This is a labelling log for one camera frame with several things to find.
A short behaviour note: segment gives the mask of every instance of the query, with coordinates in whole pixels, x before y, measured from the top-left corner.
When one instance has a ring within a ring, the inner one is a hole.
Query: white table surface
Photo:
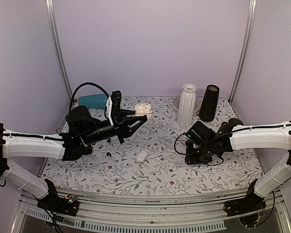
[[[121,195],[179,195],[226,191],[248,187],[263,172],[253,149],[224,153],[224,163],[218,166],[189,166],[184,155],[174,152],[175,138],[186,132],[177,124],[174,97],[124,97],[122,108],[133,110],[137,103],[150,103],[153,116],[135,134],[120,144],[117,137],[93,146],[93,153],[77,161],[48,159],[42,177],[55,186]],[[103,110],[91,109],[93,117],[104,119]],[[215,132],[221,123],[236,117],[226,99],[219,99],[216,117],[205,125]],[[193,117],[191,125],[198,118]],[[136,154],[148,152],[147,159],[139,163]],[[180,142],[178,150],[184,152]],[[213,164],[221,162],[213,157]]]

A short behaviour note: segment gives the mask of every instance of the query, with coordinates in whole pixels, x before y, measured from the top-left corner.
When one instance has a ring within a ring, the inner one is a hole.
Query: teal object
[[[105,94],[81,96],[79,97],[78,104],[86,106],[87,108],[105,109],[107,97]]]

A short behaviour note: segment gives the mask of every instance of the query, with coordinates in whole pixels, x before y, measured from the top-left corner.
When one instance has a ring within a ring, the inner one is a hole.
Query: metal frame
[[[70,86],[69,78],[67,75],[67,70],[65,68],[65,63],[64,63],[64,57],[62,54],[62,49],[59,43],[59,37],[58,37],[58,32],[57,32],[57,27],[56,27],[56,20],[55,20],[55,13],[54,13],[54,6],[53,6],[53,0],[45,0],[46,6],[47,6],[47,13],[48,13],[48,22],[59,62],[59,67],[62,73],[62,78],[64,81],[65,89],[67,91],[67,94],[69,96],[69,99],[72,97],[72,89]]]
[[[61,189],[59,194],[66,195],[71,190]],[[155,229],[184,229],[194,226],[211,225],[225,220],[238,218],[227,217],[223,211],[224,202],[243,197],[245,191],[230,190],[207,195],[178,195],[164,197],[123,197],[121,195],[101,195],[86,193],[79,196],[80,209],[76,217],[65,216],[64,226],[94,231],[95,226],[122,229],[143,229],[141,232],[154,232]],[[291,233],[291,222],[279,190],[275,191],[276,210],[283,232]],[[266,198],[267,209],[272,207],[273,196]],[[36,200],[23,192],[18,208],[12,233],[19,233],[24,218],[28,214],[39,219],[47,220],[43,210],[36,207]]]
[[[233,102],[235,100],[237,89],[238,89],[238,86],[239,86],[239,83],[241,80],[241,76],[243,73],[243,67],[244,67],[244,63],[245,63],[245,59],[246,59],[246,55],[247,55],[247,51],[248,51],[248,47],[249,47],[251,32],[252,32],[252,28],[253,28],[253,23],[254,23],[256,5],[257,5],[257,0],[250,0],[246,31],[245,31],[243,45],[242,45],[242,52],[241,52],[241,56],[240,56],[240,59],[238,62],[238,67],[237,67],[234,83],[233,83],[233,86],[231,89],[231,93],[230,93],[229,98],[228,98],[228,101],[230,102],[231,105],[233,104]]]

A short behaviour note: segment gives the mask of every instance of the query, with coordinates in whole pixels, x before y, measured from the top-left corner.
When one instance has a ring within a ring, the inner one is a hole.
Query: white saucer
[[[176,109],[177,111],[179,110],[179,104],[180,104],[180,96],[179,97],[176,97],[173,101],[173,106],[174,106],[174,109]],[[196,99],[195,101],[195,108],[194,108],[194,114],[198,113],[198,111],[200,110],[200,102]]]

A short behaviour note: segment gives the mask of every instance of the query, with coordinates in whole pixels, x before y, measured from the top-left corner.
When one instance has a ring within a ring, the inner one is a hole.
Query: small white object
[[[182,127],[189,126],[194,112],[196,101],[196,86],[193,84],[183,85],[178,111],[178,124]]]
[[[139,103],[135,105],[135,111],[136,116],[146,116],[148,120],[152,117],[151,104],[149,103]]]
[[[138,154],[137,154],[137,157],[136,157],[136,160],[141,163],[143,162],[147,157],[147,151],[145,150],[141,150]]]

